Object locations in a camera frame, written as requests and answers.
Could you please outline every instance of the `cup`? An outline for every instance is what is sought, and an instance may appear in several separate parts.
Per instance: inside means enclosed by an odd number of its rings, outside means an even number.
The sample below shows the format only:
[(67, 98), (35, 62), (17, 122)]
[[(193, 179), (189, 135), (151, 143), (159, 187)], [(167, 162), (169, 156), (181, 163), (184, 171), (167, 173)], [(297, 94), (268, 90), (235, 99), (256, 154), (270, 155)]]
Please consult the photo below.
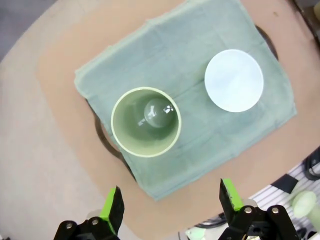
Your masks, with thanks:
[(111, 130), (128, 153), (144, 158), (167, 152), (181, 132), (181, 114), (175, 101), (153, 87), (134, 88), (113, 107)]

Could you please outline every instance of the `cup rim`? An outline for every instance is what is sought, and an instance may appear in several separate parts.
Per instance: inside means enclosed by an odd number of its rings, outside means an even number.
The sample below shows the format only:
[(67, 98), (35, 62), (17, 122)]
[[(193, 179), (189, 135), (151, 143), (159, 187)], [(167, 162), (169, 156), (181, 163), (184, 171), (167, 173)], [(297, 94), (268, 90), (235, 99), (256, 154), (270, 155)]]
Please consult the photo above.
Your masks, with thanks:
[[(176, 135), (173, 139), (173, 141), (170, 143), (169, 146), (167, 146), (164, 150), (158, 152), (158, 153), (155, 153), (155, 154), (149, 154), (149, 155), (145, 155), (145, 154), (139, 154), (139, 153), (136, 153), (136, 152), (133, 152), (131, 150), (129, 150), (128, 148), (126, 148), (121, 142), (120, 140), (118, 139), (116, 133), (115, 133), (115, 128), (114, 128), (114, 117), (115, 117), (115, 112), (116, 112), (116, 109), (119, 105), (119, 103), (129, 94), (133, 93), (133, 92), (137, 92), (137, 91), (140, 91), (140, 90), (150, 90), (150, 91), (154, 91), (156, 93), (159, 93), (161, 95), (163, 95), (164, 97), (166, 97), (170, 102), (171, 104), (173, 105), (174, 109), (175, 109), (175, 112), (176, 112), (176, 115), (177, 115), (177, 118), (178, 118), (178, 129), (177, 129), (177, 132), (176, 132)], [(173, 100), (172, 97), (170, 97), (167, 93), (165, 93), (164, 91), (161, 91), (157, 88), (154, 88), (154, 87), (149, 87), (149, 86), (141, 86), (141, 87), (136, 87), (136, 88), (133, 88), (129, 91), (127, 91), (126, 93), (124, 93), (115, 103), (113, 109), (112, 109), (112, 113), (111, 113), (111, 131), (112, 131), (112, 134), (116, 140), (116, 142), (120, 145), (121, 148), (123, 148), (126, 152), (134, 155), (134, 156), (137, 156), (137, 157), (142, 157), (142, 158), (153, 158), (153, 157), (157, 157), (157, 156), (160, 156), (162, 154), (164, 154), (165, 152), (167, 152), (169, 149), (171, 149), (173, 147), (173, 145), (177, 142), (179, 136), (180, 136), (180, 133), (181, 133), (181, 126), (182, 126), (182, 123), (181, 123), (181, 114), (180, 114), (180, 111), (179, 111), (179, 108), (176, 104), (176, 102)]]

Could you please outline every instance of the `teal cloth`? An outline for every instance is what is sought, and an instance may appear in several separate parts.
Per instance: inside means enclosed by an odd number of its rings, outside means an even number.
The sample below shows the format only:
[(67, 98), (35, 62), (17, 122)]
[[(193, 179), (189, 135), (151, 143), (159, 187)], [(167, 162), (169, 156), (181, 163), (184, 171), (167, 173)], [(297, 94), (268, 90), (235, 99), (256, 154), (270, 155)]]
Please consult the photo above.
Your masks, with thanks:
[[(207, 64), (226, 49), (249, 53), (263, 71), (262, 97), (245, 112), (220, 109), (205, 90)], [(114, 142), (111, 113), (125, 92), (153, 87), (175, 100), (182, 128), (167, 153), (142, 158), (118, 146), (139, 186), (155, 200), (238, 156), (296, 114), (287, 75), (238, 0), (188, 0), (148, 20), (75, 73), (78, 92)]]

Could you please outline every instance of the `green tape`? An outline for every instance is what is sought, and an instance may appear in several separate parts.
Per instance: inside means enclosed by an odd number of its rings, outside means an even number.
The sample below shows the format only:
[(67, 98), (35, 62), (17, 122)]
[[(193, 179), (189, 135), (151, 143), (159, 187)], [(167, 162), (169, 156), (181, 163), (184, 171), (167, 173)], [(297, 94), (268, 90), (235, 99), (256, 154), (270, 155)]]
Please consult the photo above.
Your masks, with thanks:
[(233, 210), (239, 211), (244, 206), (244, 203), (242, 202), (241, 197), (239, 196), (234, 184), (229, 178), (225, 178), (222, 181), (228, 192), (228, 196), (232, 204)]
[(117, 235), (114, 227), (112, 226), (110, 220), (109, 220), (109, 216), (110, 216), (110, 211), (112, 208), (112, 205), (114, 203), (114, 196), (115, 196), (115, 192), (116, 192), (116, 188), (112, 188), (105, 200), (104, 206), (100, 212), (100, 218), (102, 218), (103, 220), (107, 221), (109, 224), (109, 227), (111, 229), (111, 231), (113, 232), (113, 234)]

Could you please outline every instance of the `towel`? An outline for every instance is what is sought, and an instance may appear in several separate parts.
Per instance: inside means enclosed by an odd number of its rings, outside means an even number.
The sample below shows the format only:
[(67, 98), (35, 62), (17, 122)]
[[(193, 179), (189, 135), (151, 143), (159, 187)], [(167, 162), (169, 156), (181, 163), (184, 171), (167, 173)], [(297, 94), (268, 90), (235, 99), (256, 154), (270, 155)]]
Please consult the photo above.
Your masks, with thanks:
[[(245, 112), (220, 109), (205, 89), (209, 61), (227, 49), (247, 52), (263, 72), (263, 94)], [(139, 186), (156, 201), (238, 156), (297, 113), (290, 80), (238, 0), (187, 0), (146, 21), (76, 70), (75, 86), (114, 143), (111, 113), (124, 93), (153, 87), (174, 99), (182, 127), (168, 152), (143, 158), (118, 145)]]

